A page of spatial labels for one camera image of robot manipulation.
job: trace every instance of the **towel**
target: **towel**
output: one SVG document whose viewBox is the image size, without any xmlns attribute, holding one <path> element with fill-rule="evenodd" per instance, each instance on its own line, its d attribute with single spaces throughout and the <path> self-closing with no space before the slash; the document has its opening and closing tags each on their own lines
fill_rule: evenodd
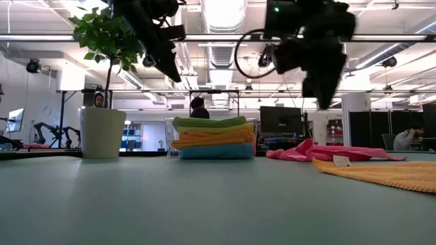
<svg viewBox="0 0 436 245">
<path fill-rule="evenodd" d="M 186 131 L 195 131 L 195 132 L 203 132 L 203 133 L 228 133 L 232 131 L 237 131 L 240 129 L 248 129 L 250 132 L 253 132 L 254 125 L 253 123 L 245 123 L 242 125 L 232 126 L 232 127 L 179 127 L 178 133 L 184 133 Z"/>
<path fill-rule="evenodd" d="M 178 131 L 179 127 L 231 127 L 243 125 L 247 122 L 244 116 L 237 116 L 224 120 L 211 120 L 203 118 L 179 118 L 172 121 L 172 126 Z"/>
<path fill-rule="evenodd" d="M 436 162 L 411 162 L 394 165 L 335 167 L 333 163 L 313 160 L 323 173 L 393 186 L 411 191 L 436 193 Z"/>
<path fill-rule="evenodd" d="M 179 140 L 173 140 L 171 146 L 182 150 L 185 147 L 190 146 L 217 146 L 224 144 L 242 144 L 242 143 L 252 143 L 255 140 L 255 136 L 252 132 L 241 129 L 238 131 L 233 131 L 229 133 L 221 133 L 217 135 L 205 135 L 200 137 L 197 135 L 190 135 L 189 133 L 180 134 Z"/>
<path fill-rule="evenodd" d="M 403 161 L 406 158 L 391 157 L 385 150 L 379 148 L 316 146 L 311 140 L 305 140 L 297 147 L 289 150 L 269 150 L 266 157 L 288 161 L 312 161 L 316 158 L 322 161 L 332 161 L 333 155 L 348 157 L 350 161 L 368 161 L 373 157 L 391 161 Z"/>
<path fill-rule="evenodd" d="M 222 146 L 185 147 L 182 159 L 251 159 L 253 146 L 251 143 L 228 144 Z"/>
</svg>

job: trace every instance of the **person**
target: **person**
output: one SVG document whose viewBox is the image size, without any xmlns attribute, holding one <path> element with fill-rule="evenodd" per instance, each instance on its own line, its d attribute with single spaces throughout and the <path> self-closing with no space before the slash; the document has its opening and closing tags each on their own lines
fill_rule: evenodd
<svg viewBox="0 0 436 245">
<path fill-rule="evenodd" d="M 96 93 L 94 96 L 94 106 L 97 108 L 104 107 L 104 96 L 101 93 Z"/>
<path fill-rule="evenodd" d="M 190 104 L 192 108 L 191 118 L 211 119 L 209 112 L 204 108 L 204 99 L 195 97 Z"/>
<path fill-rule="evenodd" d="M 394 140 L 394 150 L 412 151 L 410 144 L 424 134 L 424 127 L 413 123 L 410 129 L 399 133 Z"/>
</svg>

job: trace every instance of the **yellow towel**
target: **yellow towel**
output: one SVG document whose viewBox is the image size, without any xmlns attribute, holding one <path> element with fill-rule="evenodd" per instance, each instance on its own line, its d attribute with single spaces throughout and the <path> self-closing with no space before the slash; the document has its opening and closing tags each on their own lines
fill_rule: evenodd
<svg viewBox="0 0 436 245">
<path fill-rule="evenodd" d="M 171 146 L 179 150 L 188 146 L 216 146 L 224 144 L 242 144 L 254 142 L 254 134 L 246 129 L 229 133 L 210 134 L 187 132 L 180 134 L 179 140 L 173 140 Z"/>
<path fill-rule="evenodd" d="M 238 131 L 241 129 L 248 129 L 248 131 L 253 132 L 253 123 L 245 123 L 243 125 L 233 126 L 233 127 L 179 127 L 178 133 L 184 133 L 187 131 L 203 132 L 203 133 L 228 133 L 233 131 Z"/>
<path fill-rule="evenodd" d="M 327 174 L 411 191 L 436 193 L 436 162 L 335 167 L 333 163 L 313 159 L 313 164 L 318 170 Z"/>
</svg>

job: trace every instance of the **blue towel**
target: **blue towel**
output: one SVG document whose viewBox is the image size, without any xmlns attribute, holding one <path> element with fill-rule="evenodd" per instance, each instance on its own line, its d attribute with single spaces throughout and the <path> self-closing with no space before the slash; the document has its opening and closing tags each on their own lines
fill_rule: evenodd
<svg viewBox="0 0 436 245">
<path fill-rule="evenodd" d="M 230 144 L 222 146 L 185 147 L 182 159 L 251 159 L 253 146 L 251 143 Z"/>
</svg>

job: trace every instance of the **green towel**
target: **green towel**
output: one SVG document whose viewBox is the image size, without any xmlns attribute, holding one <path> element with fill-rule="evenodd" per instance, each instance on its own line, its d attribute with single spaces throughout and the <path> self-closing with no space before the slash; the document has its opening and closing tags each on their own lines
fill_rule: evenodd
<svg viewBox="0 0 436 245">
<path fill-rule="evenodd" d="M 203 118 L 179 118 L 172 121 L 172 126 L 178 130 L 179 127 L 232 127 L 243 125 L 247 122 L 245 116 L 237 116 L 224 120 L 211 120 Z"/>
</svg>

